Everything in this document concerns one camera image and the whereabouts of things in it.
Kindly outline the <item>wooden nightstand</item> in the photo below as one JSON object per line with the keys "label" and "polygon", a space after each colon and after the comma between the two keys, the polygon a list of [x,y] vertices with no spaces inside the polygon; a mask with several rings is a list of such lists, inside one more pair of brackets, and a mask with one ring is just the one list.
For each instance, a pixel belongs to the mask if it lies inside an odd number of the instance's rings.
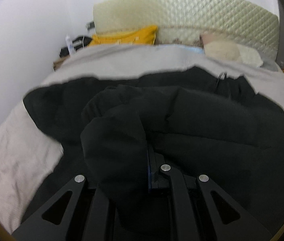
{"label": "wooden nightstand", "polygon": [[53,70],[56,71],[58,70],[61,65],[63,64],[64,61],[66,61],[67,59],[69,59],[69,55],[68,56],[65,56],[65,57],[62,57],[62,58],[59,58],[58,60],[54,61],[53,62]]}

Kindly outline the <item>cream quilted headboard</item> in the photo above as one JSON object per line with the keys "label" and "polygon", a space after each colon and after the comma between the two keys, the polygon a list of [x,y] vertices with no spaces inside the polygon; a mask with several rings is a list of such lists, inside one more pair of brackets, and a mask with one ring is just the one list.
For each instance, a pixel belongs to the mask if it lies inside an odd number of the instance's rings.
{"label": "cream quilted headboard", "polygon": [[276,59],[279,19],[247,0],[106,0],[93,7],[98,35],[158,27],[158,44],[199,45],[208,32]]}

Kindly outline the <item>yellow pillow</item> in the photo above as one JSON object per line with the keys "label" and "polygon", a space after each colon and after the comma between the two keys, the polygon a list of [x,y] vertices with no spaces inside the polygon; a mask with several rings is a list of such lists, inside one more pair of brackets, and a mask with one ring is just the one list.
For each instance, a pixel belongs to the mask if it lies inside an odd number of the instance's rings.
{"label": "yellow pillow", "polygon": [[114,32],[92,36],[89,46],[96,45],[154,45],[158,27],[155,25],[135,31]]}

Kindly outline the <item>light blue cloth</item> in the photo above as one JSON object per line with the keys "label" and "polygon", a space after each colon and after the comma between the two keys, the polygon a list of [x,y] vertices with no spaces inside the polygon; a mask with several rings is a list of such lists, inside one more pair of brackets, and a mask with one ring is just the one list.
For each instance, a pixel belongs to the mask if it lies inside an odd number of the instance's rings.
{"label": "light blue cloth", "polygon": [[183,50],[188,50],[198,54],[204,54],[204,49],[197,46],[187,46],[187,45],[180,45],[180,44],[163,44],[159,45],[159,47],[169,47],[169,48],[181,48]]}

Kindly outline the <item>grey bed sheet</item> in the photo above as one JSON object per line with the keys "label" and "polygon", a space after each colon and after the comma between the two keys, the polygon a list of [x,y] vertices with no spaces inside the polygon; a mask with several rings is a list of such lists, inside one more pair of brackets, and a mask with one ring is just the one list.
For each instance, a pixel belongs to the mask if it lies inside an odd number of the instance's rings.
{"label": "grey bed sheet", "polygon": [[207,174],[271,233],[284,224],[284,74],[177,46],[86,48],[0,126],[0,223],[16,230],[73,176],[145,183],[154,150]]}

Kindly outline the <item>wall socket left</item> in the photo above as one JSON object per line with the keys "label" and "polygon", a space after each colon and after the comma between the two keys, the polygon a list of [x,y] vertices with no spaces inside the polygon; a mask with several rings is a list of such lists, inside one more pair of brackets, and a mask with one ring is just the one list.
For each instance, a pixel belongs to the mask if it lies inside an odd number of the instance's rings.
{"label": "wall socket left", "polygon": [[93,29],[95,27],[95,23],[94,22],[89,22],[86,24],[86,29]]}

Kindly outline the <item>black bag on nightstand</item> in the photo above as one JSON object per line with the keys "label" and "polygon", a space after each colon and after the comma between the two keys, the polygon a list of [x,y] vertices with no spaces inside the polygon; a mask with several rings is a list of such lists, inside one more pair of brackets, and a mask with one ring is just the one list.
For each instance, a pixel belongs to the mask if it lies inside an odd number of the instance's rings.
{"label": "black bag on nightstand", "polygon": [[[90,44],[90,42],[92,42],[92,38],[85,36],[85,35],[80,35],[78,37],[76,37],[73,41],[73,47],[75,49],[75,51],[80,50],[86,46],[88,46]],[[67,46],[62,47],[60,49],[60,53],[59,56],[60,58],[68,56],[69,55],[69,51],[67,49]]]}

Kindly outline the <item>beige grey patchwork pillow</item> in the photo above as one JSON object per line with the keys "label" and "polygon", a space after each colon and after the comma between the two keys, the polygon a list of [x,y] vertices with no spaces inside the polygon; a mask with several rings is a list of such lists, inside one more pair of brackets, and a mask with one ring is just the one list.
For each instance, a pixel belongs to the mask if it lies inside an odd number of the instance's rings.
{"label": "beige grey patchwork pillow", "polygon": [[273,72],[281,71],[275,61],[258,52],[255,48],[210,33],[201,34],[200,40],[207,57],[216,60],[233,61],[255,68],[264,68]]}

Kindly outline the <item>white spray bottle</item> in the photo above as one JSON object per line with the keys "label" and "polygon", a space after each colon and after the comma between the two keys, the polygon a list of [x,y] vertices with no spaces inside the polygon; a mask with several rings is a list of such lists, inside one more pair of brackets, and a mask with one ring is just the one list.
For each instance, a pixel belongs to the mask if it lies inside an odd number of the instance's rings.
{"label": "white spray bottle", "polygon": [[69,55],[73,55],[75,53],[75,49],[73,47],[72,39],[69,35],[66,36],[65,42],[66,42],[67,49],[69,51]]}

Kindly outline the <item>black puffer jacket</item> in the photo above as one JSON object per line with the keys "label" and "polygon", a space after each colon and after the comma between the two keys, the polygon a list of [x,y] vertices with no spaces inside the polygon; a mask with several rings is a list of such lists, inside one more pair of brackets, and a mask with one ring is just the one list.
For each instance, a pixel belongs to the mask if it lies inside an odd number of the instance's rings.
{"label": "black puffer jacket", "polygon": [[109,195],[136,190],[154,150],[190,176],[211,175],[271,233],[284,224],[284,110],[245,77],[198,67],[134,80],[84,77],[37,88],[23,103],[63,147],[24,219],[76,173]]}

